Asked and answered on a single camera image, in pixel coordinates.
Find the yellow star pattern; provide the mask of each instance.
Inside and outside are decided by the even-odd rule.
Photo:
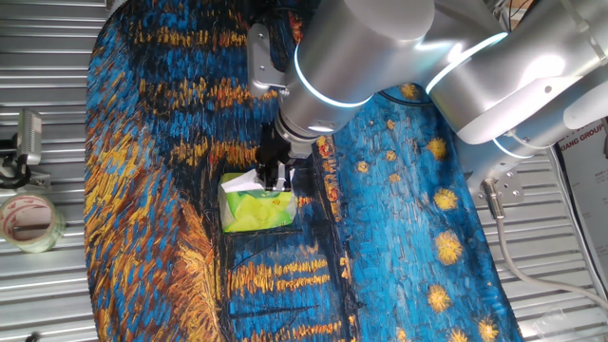
[[[392,174],[392,175],[389,176],[389,181],[391,183],[396,183],[396,182],[398,182],[400,180],[401,180],[401,176],[399,176],[397,174]]]
[[[435,200],[435,204],[437,204],[441,210],[454,209],[458,205],[458,198],[456,197],[456,194],[447,189],[439,190],[433,199]]]
[[[428,142],[427,150],[433,154],[436,161],[442,161],[447,157],[446,142],[441,138],[435,138]]]
[[[484,318],[478,325],[479,335],[484,342],[494,342],[498,336],[498,330],[491,318]]]
[[[397,159],[397,154],[394,151],[387,152],[387,160],[389,162],[393,162],[396,159]]]
[[[406,331],[401,328],[397,328],[397,341],[408,342],[408,335],[406,334]]]
[[[357,171],[362,173],[368,173],[368,171],[370,171],[370,165],[364,161],[360,161],[357,164]]]
[[[452,335],[449,337],[449,342],[468,342],[468,338],[461,330],[452,330]]]
[[[463,245],[452,232],[443,232],[435,238],[435,245],[439,251],[439,260],[444,265],[452,265],[463,254]]]
[[[433,285],[428,289],[428,304],[436,313],[440,313],[449,308],[452,300],[441,285]]]
[[[404,84],[399,86],[399,91],[401,92],[401,96],[408,100],[417,100],[418,96],[420,96],[420,91],[418,91],[418,87],[415,84]]]

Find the tape roll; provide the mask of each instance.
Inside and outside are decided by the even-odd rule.
[[[64,215],[44,196],[16,195],[0,207],[0,236],[22,251],[47,251],[65,231]]]

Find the tissue box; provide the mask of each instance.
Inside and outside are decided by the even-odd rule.
[[[240,175],[225,174],[219,180],[219,211],[224,233],[252,232],[292,224],[295,197],[291,192],[224,192],[221,185]]]

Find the blue fabric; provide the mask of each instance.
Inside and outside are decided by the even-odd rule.
[[[99,36],[85,244],[100,338],[520,341],[434,108],[375,96],[297,170],[292,226],[221,232],[219,177],[254,165],[278,111],[276,92],[247,90],[252,16],[241,2],[130,0]],[[273,17],[277,67],[305,19]]]

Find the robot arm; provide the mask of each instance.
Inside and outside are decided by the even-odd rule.
[[[466,143],[499,137],[606,63],[608,3],[545,0],[507,36],[478,0],[324,0],[285,73],[267,37],[260,24],[248,35],[252,93],[281,88],[256,181],[289,191],[286,175],[319,136],[406,82],[427,90]]]
[[[455,144],[459,161],[475,203],[485,205],[481,185],[486,180],[497,182],[498,187],[503,189],[503,203],[522,202],[523,192],[513,168],[566,134],[603,118],[608,106],[606,94],[608,66],[602,66],[506,134],[481,144],[469,144],[457,139]]]

